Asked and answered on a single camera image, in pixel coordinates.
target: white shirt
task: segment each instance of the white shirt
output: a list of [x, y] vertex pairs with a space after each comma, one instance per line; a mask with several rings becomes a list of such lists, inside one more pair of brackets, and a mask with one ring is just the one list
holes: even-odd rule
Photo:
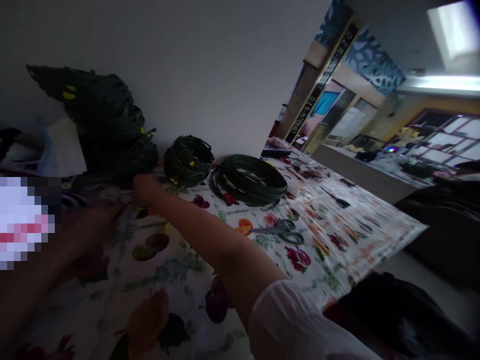
[[351, 333], [328, 320], [291, 280], [270, 284], [249, 322], [250, 351], [263, 359], [380, 359]]

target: fluorescent light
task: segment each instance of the fluorescent light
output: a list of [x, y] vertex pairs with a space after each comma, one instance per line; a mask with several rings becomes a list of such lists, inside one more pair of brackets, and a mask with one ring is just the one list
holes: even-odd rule
[[424, 76], [414, 82], [417, 88], [480, 91], [478, 76]]

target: gray scissors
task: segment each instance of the gray scissors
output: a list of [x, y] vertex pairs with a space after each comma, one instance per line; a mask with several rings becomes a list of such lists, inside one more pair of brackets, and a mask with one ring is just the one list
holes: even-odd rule
[[301, 233], [295, 230], [295, 224], [292, 220], [289, 219], [280, 219], [278, 220], [273, 227], [259, 227], [251, 229], [251, 233], [260, 233], [260, 234], [273, 234], [280, 237], [283, 241], [292, 244], [292, 245], [302, 245], [304, 237]]

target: green plastic strap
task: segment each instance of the green plastic strap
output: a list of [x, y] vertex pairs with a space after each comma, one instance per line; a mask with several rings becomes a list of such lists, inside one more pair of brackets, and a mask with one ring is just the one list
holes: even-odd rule
[[278, 202], [287, 192], [287, 182], [273, 166], [248, 155], [233, 155], [217, 166], [210, 187], [226, 203], [222, 190], [252, 207]]

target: tablecloth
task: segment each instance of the tablecloth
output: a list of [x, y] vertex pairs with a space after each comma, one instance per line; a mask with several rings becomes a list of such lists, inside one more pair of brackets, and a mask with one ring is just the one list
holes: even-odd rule
[[[285, 163], [268, 159], [281, 174], [296, 177]], [[408, 245], [426, 226], [341, 176], [313, 164], [320, 179], [298, 181], [300, 195], [276, 206], [226, 204], [211, 192], [208, 181], [193, 188], [168, 184], [167, 190], [214, 214], [262, 248], [299, 285], [319, 309], [351, 291], [388, 257]], [[340, 207], [325, 190], [350, 203]], [[101, 196], [129, 196], [110, 187]], [[290, 245], [273, 234], [250, 232], [290, 219], [304, 238]], [[216, 272], [197, 255], [180, 233], [151, 209], [126, 210], [114, 240], [95, 255], [93, 271], [56, 286], [28, 322], [21, 356], [35, 359], [127, 359], [130, 314], [142, 300], [165, 289], [169, 323], [145, 359], [247, 359], [248, 337], [240, 319], [225, 302], [212, 302], [221, 284]]]

